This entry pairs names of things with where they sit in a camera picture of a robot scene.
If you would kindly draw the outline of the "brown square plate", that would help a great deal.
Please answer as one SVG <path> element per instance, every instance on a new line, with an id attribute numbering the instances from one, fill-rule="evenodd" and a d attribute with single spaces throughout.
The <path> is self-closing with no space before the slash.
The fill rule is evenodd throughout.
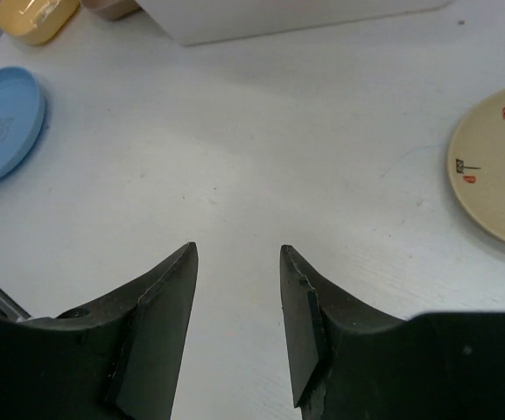
<path id="1" fill-rule="evenodd" d="M 135 0 L 81 0 L 81 5 L 97 17 L 115 21 L 141 9 Z"/>

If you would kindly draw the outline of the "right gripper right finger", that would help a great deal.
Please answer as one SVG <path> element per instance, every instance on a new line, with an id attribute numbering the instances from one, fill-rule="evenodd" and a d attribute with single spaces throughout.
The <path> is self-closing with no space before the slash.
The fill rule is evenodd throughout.
<path id="1" fill-rule="evenodd" d="M 293 404 L 305 419 L 505 419 L 505 312 L 402 320 L 289 245 L 280 293 Z"/>

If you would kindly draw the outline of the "blue round plate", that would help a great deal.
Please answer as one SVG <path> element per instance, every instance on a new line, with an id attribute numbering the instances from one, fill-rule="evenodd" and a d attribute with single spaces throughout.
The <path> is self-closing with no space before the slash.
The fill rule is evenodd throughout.
<path id="1" fill-rule="evenodd" d="M 0 68 L 0 179 L 21 164 L 36 143 L 46 116 L 46 98 L 28 70 Z"/>

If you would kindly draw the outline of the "yellow square plate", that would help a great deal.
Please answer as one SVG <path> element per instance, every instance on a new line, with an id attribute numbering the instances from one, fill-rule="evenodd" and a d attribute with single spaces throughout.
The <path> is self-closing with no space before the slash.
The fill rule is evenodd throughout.
<path id="1" fill-rule="evenodd" d="M 50 41 L 79 9 L 79 0 L 2 0 L 0 29 L 29 46 Z"/>

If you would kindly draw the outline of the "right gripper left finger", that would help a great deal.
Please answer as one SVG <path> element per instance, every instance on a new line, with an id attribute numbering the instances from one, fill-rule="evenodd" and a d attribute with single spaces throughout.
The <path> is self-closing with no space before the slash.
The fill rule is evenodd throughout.
<path id="1" fill-rule="evenodd" d="M 167 419 L 198 274 L 189 242 L 55 318 L 0 288 L 0 419 Z"/>

